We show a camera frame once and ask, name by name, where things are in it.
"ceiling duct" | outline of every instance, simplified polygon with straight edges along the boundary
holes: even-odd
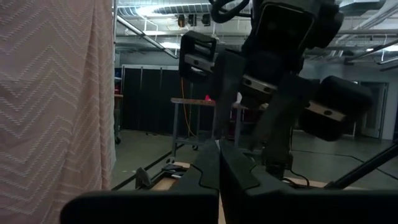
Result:
[[[340,3],[340,11],[345,16],[362,16],[370,10],[380,10],[386,0],[345,0]]]
[[[361,16],[369,10],[379,10],[386,0],[340,0],[341,11],[345,16]],[[226,9],[236,7],[240,1],[225,5]],[[250,13],[251,3],[242,12]],[[122,16],[156,16],[168,14],[208,14],[211,4],[208,0],[125,0],[119,2]]]
[[[224,8],[232,9],[239,1],[230,2]],[[250,13],[251,3],[242,11]],[[119,2],[119,14],[122,16],[161,16],[168,14],[208,14],[211,4],[208,0],[125,0]]]

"black curtain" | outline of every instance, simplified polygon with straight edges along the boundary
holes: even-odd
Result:
[[[194,84],[184,80],[184,97],[204,100],[207,84]],[[123,108],[121,126],[123,129],[148,133],[172,134],[175,105],[171,98],[182,98],[181,78],[177,70],[125,68],[123,80]],[[197,106],[179,106],[178,132],[188,133],[187,121],[191,130],[196,131]],[[213,108],[201,107],[201,130],[211,130]]]

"wooden table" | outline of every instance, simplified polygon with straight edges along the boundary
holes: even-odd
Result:
[[[171,102],[174,103],[175,108],[174,108],[174,125],[173,125],[173,136],[172,136],[172,156],[175,157],[176,151],[177,151],[177,144],[182,144],[182,145],[192,145],[192,146],[202,146],[203,142],[200,142],[199,140],[199,131],[200,131],[200,107],[201,106],[216,106],[216,102],[210,101],[210,100],[196,100],[196,99],[183,99],[183,98],[171,98]],[[179,105],[195,105],[198,106],[198,114],[197,114],[197,136],[194,141],[189,140],[189,139],[179,139],[178,138],[178,110],[179,110]],[[236,109],[236,125],[235,125],[235,133],[234,133],[234,146],[236,148],[239,147],[239,138],[241,135],[241,125],[242,125],[242,111],[243,110],[248,110],[247,107],[242,106],[239,103],[234,103],[232,105],[232,108]],[[264,110],[266,108],[265,106],[261,106],[259,110]],[[216,110],[214,110],[213,113],[213,124],[212,124],[212,129],[211,129],[211,134],[212,138],[214,128],[215,128],[215,119],[216,118]]]

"wooden board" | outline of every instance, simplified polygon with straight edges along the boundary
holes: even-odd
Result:
[[[175,183],[176,179],[172,178],[163,178],[157,184],[153,186],[150,190],[168,190]]]
[[[189,168],[190,164],[185,163],[185,162],[174,162],[174,165],[177,166],[182,166],[184,168]],[[171,179],[171,178],[163,178],[160,180],[157,184],[153,186],[150,190],[168,190],[173,186],[173,184],[176,182],[176,179]],[[223,203],[221,201],[221,196],[218,204],[218,223],[219,224],[226,224],[225,222],[225,216],[224,216],[224,208],[223,208]]]

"pink curtain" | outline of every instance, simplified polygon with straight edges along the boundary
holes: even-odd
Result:
[[[57,223],[107,189],[113,139],[110,0],[0,0],[0,223]]]

